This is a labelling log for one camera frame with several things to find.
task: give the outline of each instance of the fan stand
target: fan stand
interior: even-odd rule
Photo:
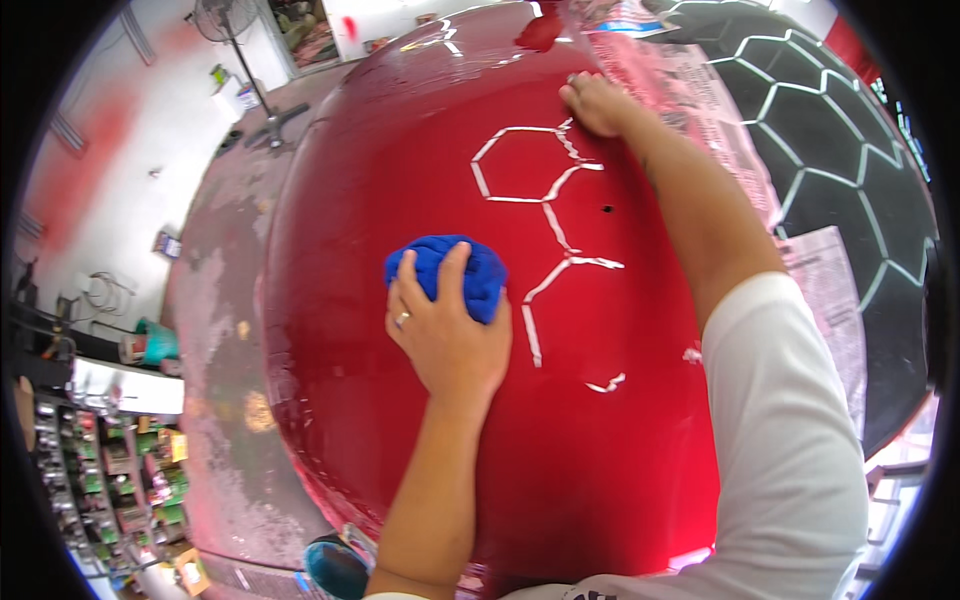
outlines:
[[[270,110],[270,106],[267,105],[267,99],[264,98],[263,94],[260,93],[260,88],[253,79],[250,68],[247,66],[247,61],[244,60],[243,53],[240,52],[240,46],[237,45],[237,40],[229,28],[226,15],[224,15],[224,22],[227,24],[227,33],[229,35],[230,44],[233,46],[233,51],[236,52],[237,58],[240,59],[240,66],[243,67],[244,73],[247,74],[247,78],[250,80],[250,85],[253,88],[253,91],[256,93],[256,97],[260,99],[260,106],[262,106],[264,111],[267,113],[267,124],[254,134],[248,136],[247,139],[244,140],[243,145],[245,148],[250,148],[250,146],[255,144],[257,140],[266,135],[267,138],[270,139],[270,147],[279,148],[283,145],[283,137],[280,131],[283,128],[283,125],[295,116],[307,112],[307,110],[310,108],[310,105],[304,102],[303,104],[296,105],[289,110],[284,110],[281,112],[273,112]]]

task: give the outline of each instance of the blue microfiber cloth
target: blue microfiber cloth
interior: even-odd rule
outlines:
[[[500,302],[500,288],[507,281],[507,268],[496,252],[483,244],[478,244],[465,235],[426,235],[410,242],[400,250],[387,256],[387,285],[396,277],[396,268],[400,265],[403,251],[412,248],[417,251],[417,281],[431,301],[437,299],[437,272],[440,261],[457,242],[469,242],[472,246],[464,273],[464,301],[467,312],[475,321],[489,324]]]

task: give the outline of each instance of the standing fan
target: standing fan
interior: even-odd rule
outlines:
[[[240,65],[243,66],[244,73],[247,74],[253,91],[256,92],[256,97],[260,99],[260,106],[267,112],[267,124],[263,129],[249,136],[244,146],[250,147],[264,135],[270,138],[271,148],[281,146],[283,138],[280,137],[280,128],[298,114],[306,112],[310,106],[303,103],[283,112],[274,112],[270,110],[266,99],[260,93],[260,88],[253,80],[253,74],[243,58],[243,53],[240,52],[236,37],[250,27],[256,19],[258,14],[256,0],[197,0],[197,8],[193,13],[201,35],[210,41],[228,41],[233,46],[237,58],[240,59]]]

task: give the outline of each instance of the white sleeve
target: white sleeve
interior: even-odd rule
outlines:
[[[863,453],[800,288],[763,273],[731,290],[703,339],[720,470],[716,552],[677,575],[595,575],[509,600],[842,595],[866,544]]]

